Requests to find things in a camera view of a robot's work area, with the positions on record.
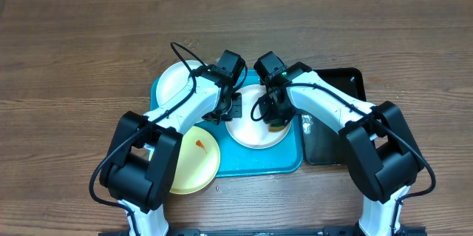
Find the white pink plate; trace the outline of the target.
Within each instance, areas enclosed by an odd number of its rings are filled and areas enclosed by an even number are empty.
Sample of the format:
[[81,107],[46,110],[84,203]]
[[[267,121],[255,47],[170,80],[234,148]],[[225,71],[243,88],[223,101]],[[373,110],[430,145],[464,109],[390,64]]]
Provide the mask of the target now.
[[265,94],[266,89],[259,84],[252,84],[239,90],[242,94],[242,117],[225,123],[231,137],[239,144],[252,149],[265,149],[279,143],[289,132],[269,132],[264,121],[251,119],[251,108],[256,100]]

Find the yellow plate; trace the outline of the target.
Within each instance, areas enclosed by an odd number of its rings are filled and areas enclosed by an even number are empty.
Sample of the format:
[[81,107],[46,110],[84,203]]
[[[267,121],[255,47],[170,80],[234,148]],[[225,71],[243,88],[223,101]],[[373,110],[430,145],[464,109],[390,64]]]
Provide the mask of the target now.
[[188,195],[204,189],[220,167],[220,147],[206,130],[193,126],[183,136],[170,193]]

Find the white plate blue rim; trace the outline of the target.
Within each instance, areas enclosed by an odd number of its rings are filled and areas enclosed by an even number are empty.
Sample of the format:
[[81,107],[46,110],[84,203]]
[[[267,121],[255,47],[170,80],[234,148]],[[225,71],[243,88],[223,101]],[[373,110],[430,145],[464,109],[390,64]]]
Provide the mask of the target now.
[[204,114],[214,110],[220,89],[207,78],[191,77],[187,66],[195,70],[200,64],[193,60],[178,62],[159,77],[152,93],[157,98],[158,106],[146,113],[150,121],[161,118],[158,125],[183,132],[201,121]]

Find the green yellow sponge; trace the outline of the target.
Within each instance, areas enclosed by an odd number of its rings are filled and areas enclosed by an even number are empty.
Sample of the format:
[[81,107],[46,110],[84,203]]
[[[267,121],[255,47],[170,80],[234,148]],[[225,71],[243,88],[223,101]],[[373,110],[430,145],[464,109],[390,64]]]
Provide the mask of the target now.
[[288,124],[286,126],[278,126],[278,127],[269,126],[268,131],[269,132],[281,132],[281,131],[284,131],[284,130],[289,129],[289,128],[290,128],[290,124]]

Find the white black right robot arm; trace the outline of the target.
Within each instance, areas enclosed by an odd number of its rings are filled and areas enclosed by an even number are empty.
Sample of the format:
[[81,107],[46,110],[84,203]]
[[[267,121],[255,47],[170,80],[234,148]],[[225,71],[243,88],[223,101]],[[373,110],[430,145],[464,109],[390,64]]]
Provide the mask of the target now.
[[324,81],[306,64],[258,61],[253,68],[266,87],[253,110],[272,127],[284,126],[297,111],[314,115],[336,132],[354,184],[364,196],[358,231],[396,235],[410,187],[429,165],[400,109],[390,101],[374,105]]

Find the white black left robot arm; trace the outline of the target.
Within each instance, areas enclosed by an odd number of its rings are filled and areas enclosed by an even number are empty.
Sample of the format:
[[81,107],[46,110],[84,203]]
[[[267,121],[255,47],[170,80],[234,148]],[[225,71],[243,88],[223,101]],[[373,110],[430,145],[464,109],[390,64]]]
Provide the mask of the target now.
[[167,235],[163,214],[177,168],[183,136],[202,119],[219,121],[235,107],[243,66],[200,66],[172,98],[143,115],[126,112],[106,157],[92,173],[91,197],[124,210],[125,235]]

